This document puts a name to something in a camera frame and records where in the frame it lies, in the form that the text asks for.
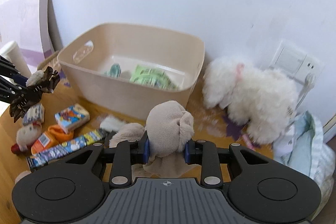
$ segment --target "teal object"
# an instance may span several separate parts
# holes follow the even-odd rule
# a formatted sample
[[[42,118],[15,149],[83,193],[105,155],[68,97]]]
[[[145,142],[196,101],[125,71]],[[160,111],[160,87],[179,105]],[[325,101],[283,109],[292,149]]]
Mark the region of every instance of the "teal object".
[[[110,71],[105,72],[106,75],[113,77],[113,78],[118,78],[121,73],[121,68],[118,63],[115,63],[111,66]]]

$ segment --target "barcode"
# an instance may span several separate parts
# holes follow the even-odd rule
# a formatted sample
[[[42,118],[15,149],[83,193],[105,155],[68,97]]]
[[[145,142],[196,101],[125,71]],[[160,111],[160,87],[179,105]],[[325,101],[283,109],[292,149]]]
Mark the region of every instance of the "barcode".
[[[40,138],[39,141],[41,142],[41,144],[46,147],[48,145],[48,143],[50,142],[50,139],[43,133]]]

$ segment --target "stuffed toy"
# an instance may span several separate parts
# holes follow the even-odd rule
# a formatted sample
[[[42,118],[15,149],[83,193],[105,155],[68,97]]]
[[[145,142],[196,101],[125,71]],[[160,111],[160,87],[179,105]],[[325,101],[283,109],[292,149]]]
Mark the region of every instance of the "stuffed toy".
[[[279,70],[216,59],[205,71],[202,92],[207,108],[228,107],[232,121],[249,122],[247,133],[259,144],[272,143],[295,117],[295,83]]]
[[[10,148],[12,153],[19,155],[22,152],[30,150],[41,133],[41,125],[37,122],[20,128],[16,133],[16,144]]]
[[[145,130],[150,143],[150,158],[146,165],[133,165],[132,176],[178,178],[194,165],[184,162],[184,146],[194,135],[194,118],[178,102],[169,101],[154,107],[147,118],[146,127],[138,123],[123,126],[110,140],[110,147],[118,142],[140,140]]]

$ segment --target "white cylinder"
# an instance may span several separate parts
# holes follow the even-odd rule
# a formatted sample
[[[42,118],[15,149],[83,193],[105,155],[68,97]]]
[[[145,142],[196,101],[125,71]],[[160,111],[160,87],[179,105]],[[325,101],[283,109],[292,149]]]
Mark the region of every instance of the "white cylinder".
[[[0,49],[0,55],[12,62],[21,75],[27,78],[32,75],[16,41],[5,44]]]

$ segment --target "purple stripe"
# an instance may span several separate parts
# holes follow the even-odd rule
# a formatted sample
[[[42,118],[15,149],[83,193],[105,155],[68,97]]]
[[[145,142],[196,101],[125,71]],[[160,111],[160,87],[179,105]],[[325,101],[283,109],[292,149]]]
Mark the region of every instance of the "purple stripe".
[[[20,50],[27,64],[34,67],[37,67],[42,61],[46,59],[46,57],[51,55],[51,50],[48,50],[45,53],[27,50],[24,48],[21,48]]]

